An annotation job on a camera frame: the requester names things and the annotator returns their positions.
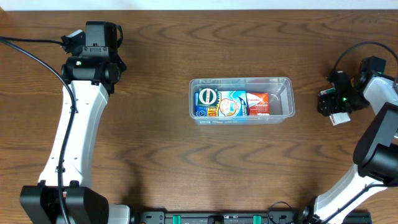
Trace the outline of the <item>white green medicine box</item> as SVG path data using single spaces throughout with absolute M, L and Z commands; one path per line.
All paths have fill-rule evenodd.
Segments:
M 336 126 L 351 121 L 349 114 L 346 112 L 338 112 L 338 113 L 331 112 L 332 105 L 328 104 L 328 101 L 335 99 L 336 96 L 335 88 L 322 90 L 318 94 L 318 96 L 319 96 L 318 112 L 321 113 L 323 116 L 326 116 L 327 112 L 330 112 L 328 117 L 332 125 Z

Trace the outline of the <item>red Panadol box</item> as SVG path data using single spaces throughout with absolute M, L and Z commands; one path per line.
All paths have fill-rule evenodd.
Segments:
M 268 93 L 246 93 L 248 101 L 248 115 L 270 115 Z

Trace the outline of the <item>blue KoolFever box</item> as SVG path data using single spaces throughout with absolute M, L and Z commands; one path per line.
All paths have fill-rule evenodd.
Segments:
M 216 106 L 197 106 L 194 101 L 194 115 L 197 117 L 234 117 L 248 115 L 245 91 L 218 91 L 218 94 L 220 98 Z

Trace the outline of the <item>clear plastic container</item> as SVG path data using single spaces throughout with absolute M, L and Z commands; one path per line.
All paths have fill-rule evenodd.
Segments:
M 295 114 L 287 77 L 202 78 L 190 82 L 189 113 L 196 124 L 276 124 Z

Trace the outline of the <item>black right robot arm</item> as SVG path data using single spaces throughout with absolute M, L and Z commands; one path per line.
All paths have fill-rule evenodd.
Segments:
M 372 195 L 397 187 L 397 83 L 384 74 L 386 61 L 364 58 L 350 78 L 334 71 L 318 98 L 318 112 L 339 115 L 372 107 L 375 118 L 358 141 L 349 171 L 327 192 L 297 214 L 296 223 L 371 223 L 368 212 L 355 209 Z

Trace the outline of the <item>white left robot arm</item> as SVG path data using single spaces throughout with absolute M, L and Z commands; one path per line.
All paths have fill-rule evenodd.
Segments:
M 95 192 L 91 173 L 101 115 L 126 70 L 122 28 L 88 21 L 62 41 L 71 57 L 62 65 L 61 117 L 37 185 L 22 187 L 21 206 L 32 223 L 131 223 L 131 208 Z

